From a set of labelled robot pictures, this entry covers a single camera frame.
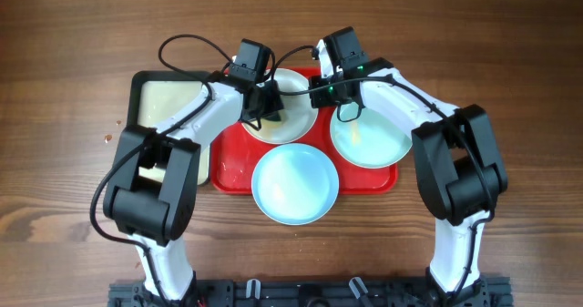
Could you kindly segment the green yellow sponge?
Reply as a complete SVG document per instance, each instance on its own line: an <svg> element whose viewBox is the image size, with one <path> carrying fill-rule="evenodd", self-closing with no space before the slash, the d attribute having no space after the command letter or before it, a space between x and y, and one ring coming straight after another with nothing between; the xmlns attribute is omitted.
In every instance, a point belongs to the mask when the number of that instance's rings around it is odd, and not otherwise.
<svg viewBox="0 0 583 307"><path fill-rule="evenodd" d="M274 112L264 116L263 118L265 120L271 121L271 122L281 122L282 121L281 114L279 111L274 111Z"/></svg>

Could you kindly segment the white plate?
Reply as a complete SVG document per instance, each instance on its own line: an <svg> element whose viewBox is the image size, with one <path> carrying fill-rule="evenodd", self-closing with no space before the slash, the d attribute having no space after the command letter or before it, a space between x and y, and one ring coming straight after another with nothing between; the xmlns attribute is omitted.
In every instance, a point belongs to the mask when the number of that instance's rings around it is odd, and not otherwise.
<svg viewBox="0 0 583 307"><path fill-rule="evenodd" d="M282 92L300 92L307 90L309 81L300 73L280 68L274 75ZM291 143L307 134L318 117L318 110L312 108L308 95L282 96L284 109L280 112L281 122L263 120L261 129L255 130L243 124L245 130L257 140L272 145Z"/></svg>

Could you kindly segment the light blue plate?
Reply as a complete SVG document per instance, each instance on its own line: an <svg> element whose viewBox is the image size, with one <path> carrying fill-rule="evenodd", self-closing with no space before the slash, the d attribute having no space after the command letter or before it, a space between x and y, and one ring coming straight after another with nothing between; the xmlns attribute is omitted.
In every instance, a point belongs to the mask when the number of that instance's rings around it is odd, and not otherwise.
<svg viewBox="0 0 583 307"><path fill-rule="evenodd" d="M331 159L301 143L271 149L251 176L251 193L259 209L281 224L300 226L322 218L340 193Z"/></svg>

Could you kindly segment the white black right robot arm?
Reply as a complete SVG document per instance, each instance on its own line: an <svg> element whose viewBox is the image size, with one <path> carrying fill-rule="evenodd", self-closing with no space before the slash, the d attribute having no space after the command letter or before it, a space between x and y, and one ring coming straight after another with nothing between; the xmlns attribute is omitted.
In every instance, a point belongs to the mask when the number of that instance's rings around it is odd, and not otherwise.
<svg viewBox="0 0 583 307"><path fill-rule="evenodd" d="M478 282L485 225L508 176L491 122L478 105L457 107L407 81L377 58L337 76L312 77L316 107L355 102L394 123L412 141L419 194L435 217L429 277L453 301Z"/></svg>

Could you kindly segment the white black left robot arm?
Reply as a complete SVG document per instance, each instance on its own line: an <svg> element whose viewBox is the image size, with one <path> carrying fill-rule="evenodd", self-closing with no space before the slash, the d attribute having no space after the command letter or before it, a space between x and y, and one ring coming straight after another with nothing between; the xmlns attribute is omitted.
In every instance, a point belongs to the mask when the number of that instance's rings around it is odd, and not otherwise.
<svg viewBox="0 0 583 307"><path fill-rule="evenodd" d="M195 207L200 154L235 123L283 108L274 79L221 72L188 77L170 85L185 103L174 115L153 127L125 127L112 168L92 199L118 227L117 242L141 253L146 279L133 302L197 304L196 273L183 233Z"/></svg>

